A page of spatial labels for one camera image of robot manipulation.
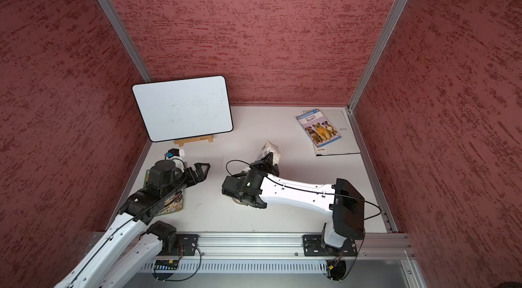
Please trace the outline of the oats bag white purple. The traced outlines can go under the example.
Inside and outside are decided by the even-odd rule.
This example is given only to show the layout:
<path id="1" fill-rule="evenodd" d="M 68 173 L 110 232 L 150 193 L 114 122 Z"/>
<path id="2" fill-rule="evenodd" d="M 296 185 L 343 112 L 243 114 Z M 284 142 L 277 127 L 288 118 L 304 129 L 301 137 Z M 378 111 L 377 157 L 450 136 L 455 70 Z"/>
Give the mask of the oats bag white purple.
<path id="1" fill-rule="evenodd" d="M 265 143 L 265 145 L 263 146 L 263 148 L 261 150 L 261 154 L 258 157 L 258 159 L 260 160 L 260 159 L 268 156 L 270 153 L 273 156 L 272 164 L 273 165 L 279 164 L 279 161 L 280 161 L 280 158 L 281 158 L 281 153 L 279 151 L 278 146 L 275 145 L 274 143 L 270 142 L 270 141 L 267 141 Z"/>

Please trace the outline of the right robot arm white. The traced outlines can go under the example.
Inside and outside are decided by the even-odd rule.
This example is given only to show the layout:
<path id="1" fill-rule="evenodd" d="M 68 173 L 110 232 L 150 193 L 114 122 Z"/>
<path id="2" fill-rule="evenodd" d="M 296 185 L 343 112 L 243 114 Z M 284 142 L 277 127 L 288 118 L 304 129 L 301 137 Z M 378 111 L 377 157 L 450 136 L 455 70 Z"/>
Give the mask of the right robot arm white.
<path id="1" fill-rule="evenodd" d="M 334 184 L 319 185 L 282 179 L 273 152 L 227 176 L 222 194 L 255 209 L 290 205 L 323 214 L 328 218 L 322 230 L 325 247 L 340 249 L 348 240 L 365 237 L 366 201 L 350 182 L 337 179 Z"/>

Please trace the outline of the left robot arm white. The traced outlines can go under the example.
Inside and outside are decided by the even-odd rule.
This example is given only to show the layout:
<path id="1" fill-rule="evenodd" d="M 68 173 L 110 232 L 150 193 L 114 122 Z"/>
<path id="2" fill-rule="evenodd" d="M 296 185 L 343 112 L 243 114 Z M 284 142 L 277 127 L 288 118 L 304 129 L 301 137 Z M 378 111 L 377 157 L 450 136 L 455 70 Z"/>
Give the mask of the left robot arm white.
<path id="1" fill-rule="evenodd" d="M 157 255 L 183 255 L 174 226 L 155 217 L 186 188 L 203 182 L 210 165 L 158 161 L 143 188 L 129 196 L 106 233 L 57 287 L 122 287 Z"/>

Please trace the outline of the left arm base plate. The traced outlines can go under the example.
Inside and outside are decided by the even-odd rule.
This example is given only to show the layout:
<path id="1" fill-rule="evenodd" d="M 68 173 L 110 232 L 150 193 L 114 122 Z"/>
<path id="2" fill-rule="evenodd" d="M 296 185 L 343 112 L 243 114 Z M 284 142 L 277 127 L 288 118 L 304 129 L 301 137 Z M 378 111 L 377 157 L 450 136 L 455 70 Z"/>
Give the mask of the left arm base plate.
<path id="1" fill-rule="evenodd" d="M 160 255 L 167 256 L 195 256 L 198 247 L 198 234 L 171 234 L 163 241 Z"/>

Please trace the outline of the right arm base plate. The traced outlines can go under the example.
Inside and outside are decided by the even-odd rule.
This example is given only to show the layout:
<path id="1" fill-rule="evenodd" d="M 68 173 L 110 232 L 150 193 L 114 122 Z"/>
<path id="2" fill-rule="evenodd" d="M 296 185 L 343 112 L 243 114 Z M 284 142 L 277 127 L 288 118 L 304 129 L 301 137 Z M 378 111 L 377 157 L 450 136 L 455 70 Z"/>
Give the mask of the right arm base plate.
<path id="1" fill-rule="evenodd" d="M 305 257 L 355 257 L 358 254 L 356 242 L 347 239 L 341 248 L 331 247 L 323 242 L 319 234 L 302 235 L 303 252 Z"/>

